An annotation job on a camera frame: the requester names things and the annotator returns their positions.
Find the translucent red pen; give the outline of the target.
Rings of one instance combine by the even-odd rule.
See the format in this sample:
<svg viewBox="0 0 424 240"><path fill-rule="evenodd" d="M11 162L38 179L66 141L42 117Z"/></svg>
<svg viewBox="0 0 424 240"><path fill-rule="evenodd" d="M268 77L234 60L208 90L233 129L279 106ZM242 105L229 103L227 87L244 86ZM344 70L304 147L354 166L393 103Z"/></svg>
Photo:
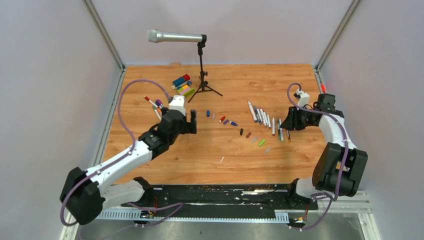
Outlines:
<svg viewBox="0 0 424 240"><path fill-rule="evenodd" d="M291 135L290 135L290 131L288 129L286 130L286 135L287 135L288 142L290 143L291 142Z"/></svg>

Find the slim white blue marker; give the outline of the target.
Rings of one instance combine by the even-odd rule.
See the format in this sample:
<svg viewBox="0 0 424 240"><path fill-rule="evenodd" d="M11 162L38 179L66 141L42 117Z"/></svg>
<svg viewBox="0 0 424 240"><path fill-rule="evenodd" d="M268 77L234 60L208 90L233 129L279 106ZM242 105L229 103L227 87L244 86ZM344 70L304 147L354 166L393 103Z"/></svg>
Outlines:
<svg viewBox="0 0 424 240"><path fill-rule="evenodd" d="M263 120L264 120L264 123L266 124L266 126L268 127L268 125L267 125L267 113L265 111L263 111Z"/></svg>

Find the white marker blue end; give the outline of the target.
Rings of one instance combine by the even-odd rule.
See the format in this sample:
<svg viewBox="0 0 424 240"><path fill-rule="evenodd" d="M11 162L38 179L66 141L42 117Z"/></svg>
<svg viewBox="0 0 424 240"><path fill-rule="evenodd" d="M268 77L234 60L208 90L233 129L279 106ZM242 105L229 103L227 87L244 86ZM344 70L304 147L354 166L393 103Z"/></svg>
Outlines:
<svg viewBox="0 0 424 240"><path fill-rule="evenodd" d="M249 107L250 113L251 113L251 115L252 115L253 121L254 121L255 123L257 123L257 122L258 122L258 119L257 119L256 113L255 113L255 111L254 111L254 109L253 109L252 103L251 103L249 100L247 100L247 104L248 104L248 107Z"/></svg>

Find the translucent blue pen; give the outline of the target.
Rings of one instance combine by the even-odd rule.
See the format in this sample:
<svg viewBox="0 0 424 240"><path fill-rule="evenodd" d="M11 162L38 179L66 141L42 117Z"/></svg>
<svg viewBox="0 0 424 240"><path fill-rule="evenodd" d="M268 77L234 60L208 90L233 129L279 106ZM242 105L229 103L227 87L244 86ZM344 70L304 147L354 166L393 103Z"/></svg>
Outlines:
<svg viewBox="0 0 424 240"><path fill-rule="evenodd" d="M262 120L261 120L261 115L259 113L259 110L257 109L257 107L255 105L253 106L253 109L254 109L254 112L255 112L257 121L261 125L262 124Z"/></svg>

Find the white marker red tip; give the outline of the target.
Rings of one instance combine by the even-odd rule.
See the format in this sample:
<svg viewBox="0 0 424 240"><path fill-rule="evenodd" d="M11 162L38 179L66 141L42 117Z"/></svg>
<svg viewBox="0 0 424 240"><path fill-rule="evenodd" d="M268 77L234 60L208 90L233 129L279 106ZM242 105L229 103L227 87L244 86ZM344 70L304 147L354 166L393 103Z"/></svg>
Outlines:
<svg viewBox="0 0 424 240"><path fill-rule="evenodd" d="M144 99L146 100L146 101L148 101L153 107L155 107L155 108L158 108L158 106L156 105L156 103L155 102L153 102L152 100L150 100L150 98L149 97L147 97L146 95L144 96Z"/></svg>

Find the white marker orange cap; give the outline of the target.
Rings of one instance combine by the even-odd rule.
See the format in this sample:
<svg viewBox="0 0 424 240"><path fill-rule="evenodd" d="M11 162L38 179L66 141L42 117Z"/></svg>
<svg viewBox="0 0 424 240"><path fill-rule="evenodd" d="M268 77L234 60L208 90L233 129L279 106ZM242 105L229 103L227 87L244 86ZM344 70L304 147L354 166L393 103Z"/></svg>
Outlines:
<svg viewBox="0 0 424 240"><path fill-rule="evenodd" d="M161 115L160 109L157 107L157 108L154 109L154 112L155 112L156 116L158 117L158 119L161 120L162 115Z"/></svg>

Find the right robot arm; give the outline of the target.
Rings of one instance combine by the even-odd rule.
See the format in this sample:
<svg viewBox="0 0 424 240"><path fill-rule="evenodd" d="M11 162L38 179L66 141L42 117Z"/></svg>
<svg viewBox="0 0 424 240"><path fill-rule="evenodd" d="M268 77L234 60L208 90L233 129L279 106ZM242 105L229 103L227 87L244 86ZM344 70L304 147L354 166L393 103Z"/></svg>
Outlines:
<svg viewBox="0 0 424 240"><path fill-rule="evenodd" d="M306 107L310 99L306 92L297 90L294 97L298 103L289 107L281 128L301 131L306 127L319 127L327 144L312 176L297 178L291 183L291 191L285 195L286 204L298 209L306 198L353 197L359 188L368 154L359 150L349 138L344 114L335 107L335 96L319 94L312 108Z"/></svg>

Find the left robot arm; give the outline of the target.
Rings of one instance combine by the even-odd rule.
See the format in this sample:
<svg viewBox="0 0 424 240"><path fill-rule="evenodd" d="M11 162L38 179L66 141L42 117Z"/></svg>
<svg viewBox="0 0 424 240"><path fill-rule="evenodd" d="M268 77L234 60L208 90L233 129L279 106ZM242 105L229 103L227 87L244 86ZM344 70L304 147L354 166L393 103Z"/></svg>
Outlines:
<svg viewBox="0 0 424 240"><path fill-rule="evenodd" d="M179 135L196 132L197 112L194 109L190 111L190 121L180 111L169 109L160 123L133 138L126 150L86 170L79 167L70 170L59 197L60 211L68 210L77 224L86 225L110 207L127 202L149 206L153 193L140 177L125 184L115 182L166 152Z"/></svg>

